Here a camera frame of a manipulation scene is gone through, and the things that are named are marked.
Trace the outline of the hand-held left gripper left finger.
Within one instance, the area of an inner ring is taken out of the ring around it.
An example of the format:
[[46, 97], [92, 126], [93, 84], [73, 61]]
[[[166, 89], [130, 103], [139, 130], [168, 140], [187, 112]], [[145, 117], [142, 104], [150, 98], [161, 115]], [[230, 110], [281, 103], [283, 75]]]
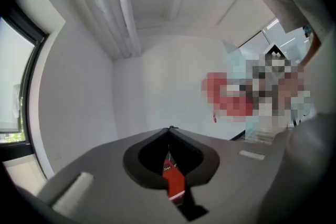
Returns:
[[123, 156], [123, 167], [130, 178], [148, 189], [167, 190], [168, 182], [162, 176], [169, 151], [169, 130], [163, 128], [148, 138], [130, 146]]

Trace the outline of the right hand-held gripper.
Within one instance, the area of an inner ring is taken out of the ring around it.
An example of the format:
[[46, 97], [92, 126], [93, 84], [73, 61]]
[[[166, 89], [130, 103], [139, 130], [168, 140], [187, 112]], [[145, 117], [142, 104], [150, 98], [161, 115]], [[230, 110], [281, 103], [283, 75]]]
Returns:
[[309, 51], [296, 62], [272, 46], [266, 53], [235, 56], [222, 72], [208, 72], [201, 91], [212, 106], [213, 120], [227, 116], [234, 122], [283, 124], [295, 118], [309, 61]]

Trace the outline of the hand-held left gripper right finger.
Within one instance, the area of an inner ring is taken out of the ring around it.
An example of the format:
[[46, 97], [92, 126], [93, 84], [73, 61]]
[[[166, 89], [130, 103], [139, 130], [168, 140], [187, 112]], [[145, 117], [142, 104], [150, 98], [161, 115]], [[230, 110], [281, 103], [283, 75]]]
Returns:
[[209, 183], [220, 165], [219, 154], [210, 146], [210, 137], [178, 128], [170, 128], [169, 132], [169, 151], [187, 187]]

